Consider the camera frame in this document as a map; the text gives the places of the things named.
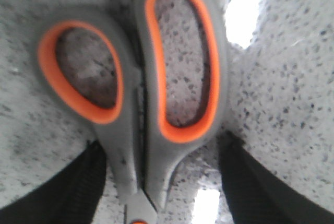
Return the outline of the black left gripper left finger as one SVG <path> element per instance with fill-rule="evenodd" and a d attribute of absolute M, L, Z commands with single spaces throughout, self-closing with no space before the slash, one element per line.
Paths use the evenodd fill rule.
<path fill-rule="evenodd" d="M 1 209 L 1 223 L 92 223 L 106 180 L 106 155 L 94 141 L 63 170 Z"/>

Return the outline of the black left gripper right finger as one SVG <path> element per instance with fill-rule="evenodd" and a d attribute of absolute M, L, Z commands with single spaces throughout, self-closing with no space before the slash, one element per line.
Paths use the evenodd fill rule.
<path fill-rule="evenodd" d="M 282 182 L 231 132 L 218 140 L 222 189 L 235 223 L 333 223 L 333 213 Z"/>

